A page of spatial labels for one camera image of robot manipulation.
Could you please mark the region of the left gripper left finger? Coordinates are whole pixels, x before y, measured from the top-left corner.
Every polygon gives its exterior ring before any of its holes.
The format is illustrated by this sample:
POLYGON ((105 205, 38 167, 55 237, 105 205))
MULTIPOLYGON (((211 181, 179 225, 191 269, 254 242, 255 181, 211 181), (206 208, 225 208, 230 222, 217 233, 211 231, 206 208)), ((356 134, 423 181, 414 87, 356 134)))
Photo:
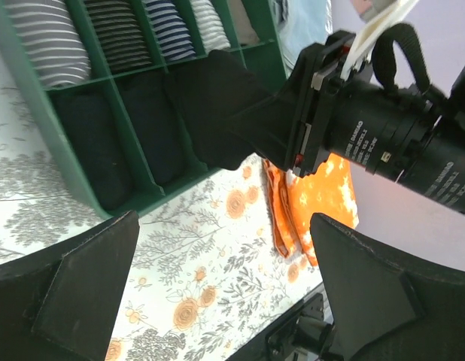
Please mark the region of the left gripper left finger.
POLYGON ((0 264, 0 360, 104 360, 138 234, 128 211, 0 264))

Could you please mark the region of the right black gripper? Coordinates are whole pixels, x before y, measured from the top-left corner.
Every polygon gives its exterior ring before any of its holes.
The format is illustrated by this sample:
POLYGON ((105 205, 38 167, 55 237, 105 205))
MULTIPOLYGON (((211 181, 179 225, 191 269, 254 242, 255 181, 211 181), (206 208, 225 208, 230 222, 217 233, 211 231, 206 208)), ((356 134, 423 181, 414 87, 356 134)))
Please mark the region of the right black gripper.
POLYGON ((387 30, 341 78, 353 40, 338 31, 305 48, 281 91, 232 117, 232 132, 297 176, 336 154, 465 216, 465 66, 446 95, 416 32, 387 30))

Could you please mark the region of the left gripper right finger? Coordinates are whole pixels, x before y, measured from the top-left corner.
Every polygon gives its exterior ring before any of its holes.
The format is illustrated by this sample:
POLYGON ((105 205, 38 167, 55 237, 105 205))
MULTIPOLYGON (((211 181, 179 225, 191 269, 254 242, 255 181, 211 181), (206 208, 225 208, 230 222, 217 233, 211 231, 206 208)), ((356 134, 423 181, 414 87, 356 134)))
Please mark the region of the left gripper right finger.
POLYGON ((346 360, 465 360, 465 272, 325 214, 310 231, 346 360))

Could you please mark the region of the green compartment organizer box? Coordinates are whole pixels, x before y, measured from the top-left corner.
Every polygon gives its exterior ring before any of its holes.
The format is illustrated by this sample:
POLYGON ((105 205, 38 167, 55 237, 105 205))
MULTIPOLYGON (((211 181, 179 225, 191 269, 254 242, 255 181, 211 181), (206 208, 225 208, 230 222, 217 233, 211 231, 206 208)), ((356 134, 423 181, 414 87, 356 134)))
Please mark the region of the green compartment organizer box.
POLYGON ((89 80, 62 87, 45 87, 41 84, 11 18, 4 8, 5 2, 0 1, 0 52, 60 170, 68 191, 75 199, 89 205, 103 218, 114 217, 129 210, 143 215, 215 173, 215 168, 208 167, 196 157, 185 123, 180 114, 173 108, 178 120, 187 165, 180 177, 164 186, 157 184, 151 174, 118 89, 122 80, 128 80, 137 74, 156 71, 164 74, 165 77, 170 71, 179 68, 184 63, 208 56, 202 45, 190 1, 173 1, 173 3, 190 32, 196 58, 177 62, 165 61, 143 1, 129 1, 141 28, 153 65, 118 74, 113 74, 108 66, 87 13, 85 1, 64 1, 89 55, 92 74, 89 80), (112 110, 120 146, 134 181, 134 190, 130 199, 113 211, 106 211, 100 205, 56 113, 53 98, 72 93, 100 93, 105 97, 112 110))

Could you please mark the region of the black boxer underwear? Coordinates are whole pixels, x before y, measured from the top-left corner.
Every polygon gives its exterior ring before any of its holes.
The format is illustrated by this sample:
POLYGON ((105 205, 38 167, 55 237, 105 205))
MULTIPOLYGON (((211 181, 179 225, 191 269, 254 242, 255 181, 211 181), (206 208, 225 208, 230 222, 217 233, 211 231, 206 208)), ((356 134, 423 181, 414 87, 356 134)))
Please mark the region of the black boxer underwear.
POLYGON ((213 50, 170 71, 163 89, 182 117, 199 161, 236 170, 255 152, 234 134, 233 116, 272 95, 231 53, 213 50))

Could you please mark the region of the orange white patterned cloth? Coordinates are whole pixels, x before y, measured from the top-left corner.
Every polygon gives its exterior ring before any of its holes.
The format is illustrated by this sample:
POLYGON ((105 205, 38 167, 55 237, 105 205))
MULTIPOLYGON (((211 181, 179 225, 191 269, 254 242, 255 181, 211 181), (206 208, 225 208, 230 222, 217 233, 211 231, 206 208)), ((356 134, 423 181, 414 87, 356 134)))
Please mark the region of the orange white patterned cloth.
POLYGON ((326 214, 353 229, 359 223, 350 162, 332 154, 315 174, 297 177, 264 159, 263 170, 276 250, 284 258, 301 252, 311 266, 318 266, 310 234, 312 215, 326 214))

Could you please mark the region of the light blue cloth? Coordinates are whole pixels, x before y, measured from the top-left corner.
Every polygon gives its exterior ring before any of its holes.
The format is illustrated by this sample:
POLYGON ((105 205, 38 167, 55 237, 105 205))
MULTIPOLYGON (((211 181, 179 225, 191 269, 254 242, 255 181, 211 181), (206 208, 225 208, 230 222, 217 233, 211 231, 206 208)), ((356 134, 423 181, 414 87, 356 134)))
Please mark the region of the light blue cloth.
POLYGON ((301 50, 323 44, 333 31, 331 1, 277 0, 270 2, 287 75, 301 50))

